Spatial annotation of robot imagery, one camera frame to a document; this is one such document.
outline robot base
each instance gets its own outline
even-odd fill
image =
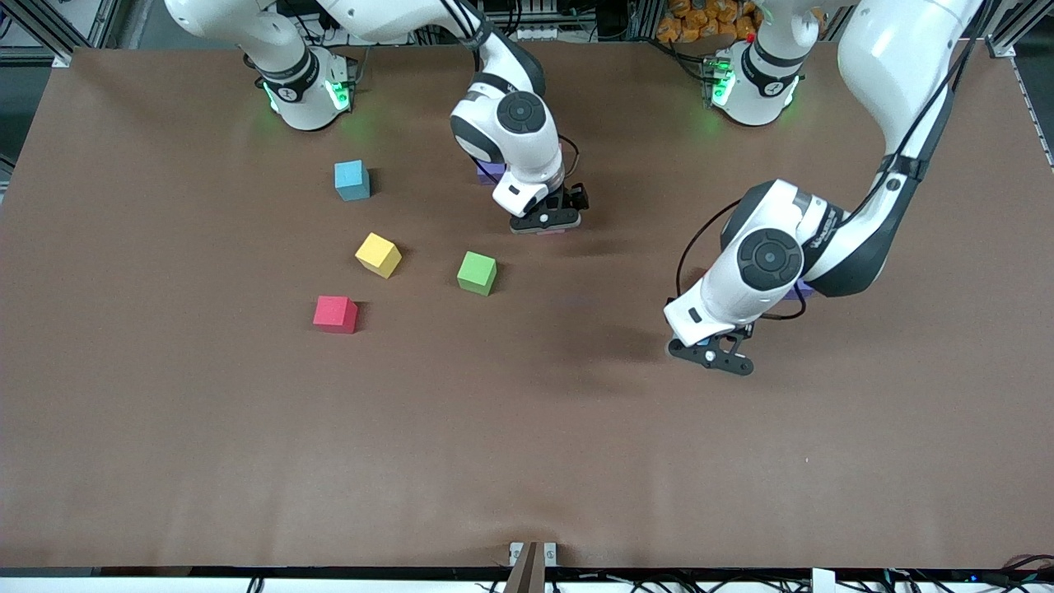
[[[738,72],[743,52],[748,46],[746,41],[739,41],[704,60],[703,76],[707,81],[703,84],[703,101],[708,107],[720,108],[737,123],[765,125],[775,121],[794,100],[794,91],[801,77],[795,77],[794,82],[779,94],[763,96],[742,72]]]
[[[581,210],[589,209],[589,195],[582,183],[560,189],[545,196],[523,218],[509,218],[513,233],[527,234],[573,229],[582,223]]]
[[[754,325],[703,340],[694,347],[685,347],[678,339],[670,340],[666,345],[666,352],[674,358],[694,362],[704,369],[715,369],[724,371],[733,375],[746,377],[754,373],[754,361],[739,354],[739,347],[744,340],[749,340],[754,336]],[[731,349],[725,351],[721,349],[722,340],[730,340]]]
[[[321,74],[297,101],[287,102],[275,96],[267,85],[264,86],[271,99],[271,110],[290,127],[304,132],[321,130],[341,113],[351,111],[355,95],[353,81],[358,68],[356,60],[332,54],[323,47],[311,47],[311,52],[319,61]]]

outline green cube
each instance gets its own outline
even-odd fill
[[[469,292],[486,296],[490,294],[496,276],[497,261],[493,257],[469,251],[462,261],[462,269],[457,271],[457,283]]]

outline blue cube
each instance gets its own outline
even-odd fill
[[[362,160],[334,164],[333,184],[345,201],[370,197],[370,172]]]

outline purple cube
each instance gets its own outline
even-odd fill
[[[495,184],[494,181],[490,180],[490,177],[487,176],[487,173],[490,173],[490,175],[492,177],[494,177],[495,179],[501,180],[502,179],[502,175],[505,174],[505,163],[504,162],[483,162],[481,160],[480,164],[475,165],[475,176],[480,177],[480,183],[481,184],[484,184],[484,185],[493,185],[493,184]]]
[[[816,290],[814,290],[812,285],[805,283],[805,280],[801,279],[800,277],[798,278],[798,288],[801,290],[801,295],[804,296],[805,299],[808,299],[809,296],[812,296],[813,293],[816,292]],[[790,290],[787,290],[786,294],[783,295],[783,300],[797,301],[798,293],[795,292],[794,288],[792,288]]]

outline orange bag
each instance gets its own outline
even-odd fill
[[[663,43],[672,43],[681,36],[681,20],[672,17],[664,17],[659,21],[659,32],[656,39]]]
[[[709,20],[703,25],[703,28],[699,31],[700,37],[710,37],[718,34],[718,21]]]
[[[739,17],[736,19],[736,39],[746,39],[757,32],[758,29],[754,28],[754,21],[750,17]]]
[[[668,0],[667,6],[675,17],[681,18],[691,9],[691,0]]]
[[[681,27],[681,38],[678,39],[681,43],[691,43],[696,39],[699,39],[699,29],[690,28],[687,26]]]
[[[724,23],[736,22],[736,17],[739,16],[739,4],[735,0],[717,0],[718,3],[718,20]]]
[[[710,19],[706,18],[706,13],[703,11],[688,11],[688,15],[684,17],[684,26],[702,28],[708,20]]]

